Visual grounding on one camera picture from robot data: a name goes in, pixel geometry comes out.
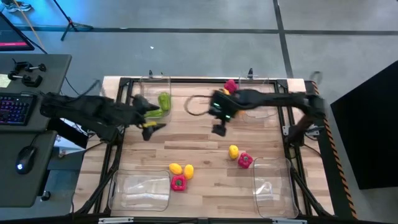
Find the keyboard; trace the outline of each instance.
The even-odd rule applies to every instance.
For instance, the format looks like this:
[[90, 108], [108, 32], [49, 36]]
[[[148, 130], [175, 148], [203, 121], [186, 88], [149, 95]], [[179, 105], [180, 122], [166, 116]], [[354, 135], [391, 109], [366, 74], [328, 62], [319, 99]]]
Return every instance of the keyboard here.
[[26, 126], [35, 103], [35, 95], [0, 93], [0, 125]]

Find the orange cable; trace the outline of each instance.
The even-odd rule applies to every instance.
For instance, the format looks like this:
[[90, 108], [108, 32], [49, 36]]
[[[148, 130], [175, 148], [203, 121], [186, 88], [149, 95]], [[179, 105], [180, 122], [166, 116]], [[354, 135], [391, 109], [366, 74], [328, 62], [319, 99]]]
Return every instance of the orange cable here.
[[16, 0], [13, 0], [15, 5], [17, 5], [17, 7], [19, 8], [20, 12], [22, 13], [22, 15], [24, 16], [26, 22], [29, 24], [30, 28], [32, 29], [33, 33], [36, 36], [36, 39], [39, 41], [40, 46], [45, 50], [44, 45], [42, 43], [42, 41], [40, 40], [39, 36], [37, 35], [35, 29], [33, 29], [32, 24], [30, 23], [30, 20], [28, 20], [28, 18], [26, 17], [25, 13], [21, 10], [21, 7], [19, 7], [18, 2]]

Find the red flower toy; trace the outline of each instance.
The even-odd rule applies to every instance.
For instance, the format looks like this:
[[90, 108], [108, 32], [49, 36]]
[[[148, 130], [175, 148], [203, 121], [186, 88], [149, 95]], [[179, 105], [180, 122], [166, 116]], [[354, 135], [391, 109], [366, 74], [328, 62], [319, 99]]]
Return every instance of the red flower toy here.
[[239, 160], [238, 160], [239, 166], [241, 166], [244, 169], [249, 168], [249, 166], [252, 162], [253, 162], [253, 158], [245, 152], [241, 154], [241, 157], [239, 157]]
[[173, 177], [171, 188], [174, 191], [183, 191], [185, 190], [185, 186], [187, 186], [187, 180], [184, 175], [176, 175]]
[[228, 80], [224, 84], [224, 89], [228, 90], [229, 94], [232, 95], [238, 89], [238, 86], [235, 84], [234, 80]]

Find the wooden tabletop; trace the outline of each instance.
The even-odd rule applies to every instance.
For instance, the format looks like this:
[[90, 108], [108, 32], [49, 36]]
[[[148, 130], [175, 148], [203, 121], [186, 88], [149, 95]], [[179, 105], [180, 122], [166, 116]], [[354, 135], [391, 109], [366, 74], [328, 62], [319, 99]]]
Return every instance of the wooden tabletop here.
[[[116, 98], [120, 77], [105, 77], [105, 95]], [[288, 79], [289, 91], [305, 91], [302, 79]], [[264, 92], [274, 92], [272, 85], [246, 85]], [[225, 137], [211, 133], [215, 124], [208, 114], [192, 116], [184, 111], [183, 104], [191, 95], [210, 95], [213, 90], [222, 88], [220, 84], [173, 83], [172, 112], [166, 127], [153, 134], [150, 141], [142, 140], [141, 130], [127, 128], [120, 170], [168, 170], [169, 164], [181, 166], [192, 164], [195, 168], [193, 179], [188, 181], [184, 192], [170, 193], [170, 202], [163, 212], [112, 211], [114, 216], [142, 217], [220, 217], [220, 218], [259, 218], [253, 197], [251, 169], [239, 169], [236, 161], [228, 156], [229, 145], [239, 147], [239, 152], [247, 152], [252, 157], [283, 158], [284, 150], [277, 110], [263, 107], [249, 111], [233, 119], [227, 126]], [[139, 86], [134, 84], [134, 93]], [[208, 109], [207, 99], [195, 99], [190, 110], [201, 112]], [[298, 121], [302, 113], [293, 109]], [[254, 118], [267, 114], [266, 118]], [[98, 138], [90, 139], [88, 147], [97, 144]], [[306, 138], [305, 143], [319, 150], [318, 143]], [[98, 146], [85, 154], [78, 179], [74, 204], [79, 209], [98, 186], [103, 164], [105, 145]], [[307, 185], [326, 211], [333, 213], [330, 193], [323, 169], [322, 159], [310, 149], [301, 148]], [[106, 205], [109, 187], [104, 191], [102, 209]], [[304, 213], [303, 197], [297, 186], [298, 201]]]

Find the orange striped tape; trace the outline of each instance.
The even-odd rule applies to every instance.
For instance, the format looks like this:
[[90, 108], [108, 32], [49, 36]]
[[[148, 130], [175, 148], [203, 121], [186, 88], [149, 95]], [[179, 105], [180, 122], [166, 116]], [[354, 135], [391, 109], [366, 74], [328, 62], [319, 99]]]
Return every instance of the orange striped tape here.
[[[311, 81], [311, 82], [312, 82], [312, 85], [314, 87], [314, 92], [319, 95], [317, 84], [314, 81]], [[329, 122], [328, 122], [328, 120], [326, 118], [323, 121], [325, 123], [326, 133], [329, 136], [330, 146], [331, 146], [331, 148], [333, 150], [333, 154], [335, 155], [335, 161], [337, 163], [337, 168], [339, 169], [339, 172], [340, 172], [341, 182], [343, 183], [344, 190], [346, 192], [348, 204], [349, 204], [349, 207], [351, 208], [351, 214], [352, 214], [352, 216], [355, 219], [358, 219], [358, 216], [357, 216], [356, 211], [355, 211], [353, 199], [351, 198], [351, 194], [350, 194], [349, 189], [348, 189], [348, 184], [347, 184], [347, 181], [346, 181], [346, 177], [344, 176], [343, 167], [341, 166], [341, 161], [340, 161], [340, 158], [339, 158], [337, 150], [336, 150], [336, 144], [335, 144], [335, 141], [333, 140], [333, 136], [331, 135]]]

